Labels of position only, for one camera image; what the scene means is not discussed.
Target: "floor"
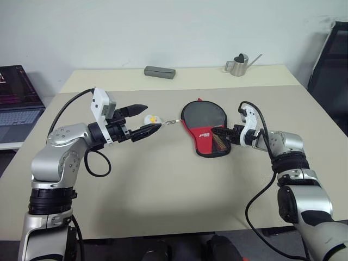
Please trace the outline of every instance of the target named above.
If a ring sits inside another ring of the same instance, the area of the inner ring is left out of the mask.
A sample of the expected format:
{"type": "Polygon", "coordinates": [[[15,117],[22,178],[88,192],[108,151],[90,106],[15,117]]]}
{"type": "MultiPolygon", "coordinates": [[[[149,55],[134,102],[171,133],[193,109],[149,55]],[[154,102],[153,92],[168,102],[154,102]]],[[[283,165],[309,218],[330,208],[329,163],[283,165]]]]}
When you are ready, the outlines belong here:
{"type": "MultiPolygon", "coordinates": [[[[11,161],[14,153],[0,152],[0,177],[11,161]]],[[[269,249],[251,230],[223,231],[216,234],[228,237],[239,252],[250,261],[256,260],[289,260],[269,249]]],[[[167,235],[160,237],[136,237],[108,239],[102,242],[87,240],[85,243],[86,261],[136,261],[141,260],[148,247],[157,240],[165,240],[173,247],[174,261],[198,261],[201,258],[201,247],[212,237],[211,234],[167,235]]],[[[298,232],[288,232],[267,237],[268,241],[282,251],[303,256],[302,240],[298,232]]],[[[0,261],[17,260],[18,241],[0,241],[0,261]]]]}

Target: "white wall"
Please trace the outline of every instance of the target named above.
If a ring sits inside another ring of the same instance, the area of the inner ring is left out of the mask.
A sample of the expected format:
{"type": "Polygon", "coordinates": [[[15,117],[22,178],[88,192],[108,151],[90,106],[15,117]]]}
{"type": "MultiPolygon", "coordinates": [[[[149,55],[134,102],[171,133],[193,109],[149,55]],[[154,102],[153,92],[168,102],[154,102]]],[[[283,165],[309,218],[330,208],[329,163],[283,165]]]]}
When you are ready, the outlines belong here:
{"type": "Polygon", "coordinates": [[[347,0],[0,0],[0,66],[22,64],[39,93],[75,69],[222,66],[239,52],[285,64],[307,85],[347,0]]]}

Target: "beige tabletop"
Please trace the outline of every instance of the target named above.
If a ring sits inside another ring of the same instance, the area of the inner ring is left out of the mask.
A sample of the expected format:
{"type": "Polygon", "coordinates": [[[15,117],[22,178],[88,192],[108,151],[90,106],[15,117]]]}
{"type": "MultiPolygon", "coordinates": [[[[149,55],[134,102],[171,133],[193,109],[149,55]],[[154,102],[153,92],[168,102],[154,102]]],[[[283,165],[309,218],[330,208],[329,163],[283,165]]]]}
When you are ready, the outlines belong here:
{"type": "MultiPolygon", "coordinates": [[[[30,162],[45,145],[52,119],[74,94],[58,94],[0,179],[0,240],[19,240],[30,195],[30,162]]],[[[272,130],[297,133],[304,139],[308,161],[327,190],[334,218],[348,218],[348,139],[311,95],[300,85],[113,92],[117,107],[148,105],[141,115],[127,119],[128,128],[142,124],[146,114],[177,119],[189,102],[202,98],[224,108],[228,125],[240,124],[240,101],[262,110],[272,130]]],[[[93,122],[91,96],[68,107],[57,126],[93,122]]],[[[103,150],[113,170],[104,178],[89,175],[81,164],[73,211],[85,239],[221,231],[248,228],[247,202],[271,178],[268,155],[233,146],[229,155],[202,158],[180,123],[163,126],[144,140],[126,141],[103,150]]],[[[91,168],[107,167],[98,155],[91,168]]],[[[256,227],[288,225],[281,220],[274,184],[251,207],[256,227]]]]}
{"type": "Polygon", "coordinates": [[[241,77],[224,73],[223,68],[181,68],[176,69],[173,80],[145,76],[144,69],[76,70],[60,92],[80,92],[95,86],[105,91],[153,91],[299,84],[284,65],[251,66],[241,77]]]}

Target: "laptop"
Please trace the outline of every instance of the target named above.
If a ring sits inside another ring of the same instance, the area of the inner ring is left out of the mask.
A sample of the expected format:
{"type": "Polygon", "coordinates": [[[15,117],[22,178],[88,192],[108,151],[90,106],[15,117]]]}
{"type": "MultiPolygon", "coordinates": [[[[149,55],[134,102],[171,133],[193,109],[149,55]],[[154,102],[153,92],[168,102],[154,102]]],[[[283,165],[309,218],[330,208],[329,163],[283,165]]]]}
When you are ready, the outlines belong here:
{"type": "Polygon", "coordinates": [[[23,142],[44,110],[21,65],[0,67],[0,143],[23,142]]]}

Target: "black cable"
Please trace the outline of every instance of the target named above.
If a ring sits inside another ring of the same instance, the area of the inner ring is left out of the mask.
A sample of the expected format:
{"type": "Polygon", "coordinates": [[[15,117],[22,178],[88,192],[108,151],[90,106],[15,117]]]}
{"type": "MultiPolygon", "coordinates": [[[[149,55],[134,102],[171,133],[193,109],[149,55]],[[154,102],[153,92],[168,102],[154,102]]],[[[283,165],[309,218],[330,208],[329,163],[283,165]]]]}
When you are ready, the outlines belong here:
{"type": "MultiPolygon", "coordinates": [[[[268,129],[267,129],[267,125],[266,125],[266,122],[263,118],[263,115],[261,113],[261,111],[259,110],[259,108],[254,105],[253,103],[251,102],[248,102],[248,101],[243,101],[241,102],[240,106],[245,103],[245,104],[248,104],[252,107],[254,107],[254,109],[257,111],[257,113],[259,114],[259,117],[261,119],[261,122],[262,122],[262,125],[263,125],[263,129],[260,130],[260,133],[261,135],[263,136],[264,138],[264,141],[265,141],[265,144],[266,144],[266,147],[267,147],[267,151],[268,151],[268,154],[270,156],[270,159],[272,160],[273,159],[273,155],[272,155],[272,152],[271,152],[271,148],[270,148],[270,143],[269,143],[269,136],[268,136],[268,129]]],[[[306,257],[300,257],[300,256],[292,256],[290,254],[286,254],[282,251],[280,251],[279,249],[275,248],[273,245],[271,245],[257,230],[256,228],[253,226],[253,224],[251,224],[251,221],[249,219],[249,208],[251,206],[251,204],[259,197],[261,196],[266,190],[268,190],[269,187],[272,186],[273,182],[276,180],[276,177],[277,177],[277,173],[276,172],[273,172],[273,176],[271,178],[271,181],[258,193],[256,194],[249,202],[248,204],[246,205],[245,207],[245,218],[246,218],[246,221],[247,223],[249,224],[249,226],[251,227],[251,229],[254,231],[254,233],[269,247],[271,248],[272,250],[274,250],[275,252],[277,252],[278,254],[281,254],[282,256],[284,257],[287,257],[289,259],[297,259],[297,260],[304,260],[304,261],[310,261],[310,259],[307,257],[307,254],[306,254],[306,257]]]]}
{"type": "Polygon", "coordinates": [[[76,220],[74,215],[72,215],[71,220],[74,223],[74,226],[76,228],[77,235],[78,235],[78,242],[79,242],[79,246],[80,246],[80,260],[85,261],[85,247],[83,245],[83,239],[82,239],[82,233],[81,233],[80,226],[78,225],[77,220],[76,220]]]}
{"type": "Polygon", "coordinates": [[[89,148],[88,150],[86,150],[85,152],[85,156],[84,156],[84,161],[85,161],[85,166],[86,166],[86,170],[89,174],[91,174],[92,176],[94,177],[97,177],[97,178],[102,178],[102,177],[105,177],[107,175],[110,174],[111,172],[111,163],[110,163],[110,160],[107,158],[107,156],[105,156],[103,153],[101,153],[100,151],[94,151],[92,150],[92,148],[89,148]],[[90,152],[95,152],[99,155],[101,155],[108,163],[108,166],[109,166],[109,170],[107,173],[103,174],[103,175],[98,175],[98,174],[95,174],[93,171],[91,171],[91,169],[89,168],[89,165],[88,165],[88,153],[90,152]]]}
{"type": "Polygon", "coordinates": [[[275,248],[274,246],[272,246],[257,230],[256,228],[253,226],[253,224],[251,224],[251,221],[249,219],[249,208],[251,206],[251,204],[259,197],[261,196],[266,190],[268,190],[269,187],[272,186],[274,180],[277,177],[277,173],[274,172],[271,181],[258,193],[256,194],[250,201],[249,203],[246,205],[245,207],[245,218],[246,218],[246,222],[249,224],[249,226],[251,227],[251,229],[255,232],[255,234],[272,250],[276,251],[278,254],[281,254],[284,257],[290,258],[290,259],[297,259],[297,260],[304,260],[304,261],[310,261],[310,259],[307,259],[305,257],[300,257],[300,256],[292,256],[290,254],[286,254],[280,250],[278,250],[277,248],[275,248]]]}
{"type": "Polygon", "coordinates": [[[81,97],[84,94],[87,94],[88,92],[92,92],[92,94],[94,93],[94,89],[87,89],[84,90],[82,92],[80,92],[79,94],[76,94],[74,97],[72,97],[70,100],[67,101],[67,103],[65,103],[65,105],[60,109],[60,111],[58,112],[58,114],[56,115],[56,117],[54,118],[51,127],[49,128],[48,131],[48,135],[53,132],[54,126],[57,124],[57,121],[59,120],[60,116],[62,115],[62,113],[64,112],[64,110],[73,102],[75,101],[77,98],[81,97]]]}
{"type": "Polygon", "coordinates": [[[307,245],[306,245],[305,241],[303,240],[303,237],[301,237],[301,239],[302,239],[302,244],[303,244],[304,253],[306,254],[306,257],[307,257],[308,259],[310,259],[310,255],[309,255],[309,251],[308,251],[307,245]]]}
{"type": "Polygon", "coordinates": [[[240,103],[239,107],[241,107],[241,105],[242,105],[243,103],[252,106],[252,107],[257,111],[257,113],[258,113],[258,115],[259,115],[259,117],[260,117],[260,119],[261,119],[262,126],[263,126],[263,128],[264,128],[264,130],[265,130],[266,141],[269,143],[269,136],[268,136],[268,129],[267,129],[266,121],[265,121],[265,118],[263,118],[263,115],[262,115],[260,109],[259,109],[255,104],[253,104],[253,103],[251,103],[251,102],[248,102],[248,101],[242,101],[242,102],[240,103]]]}

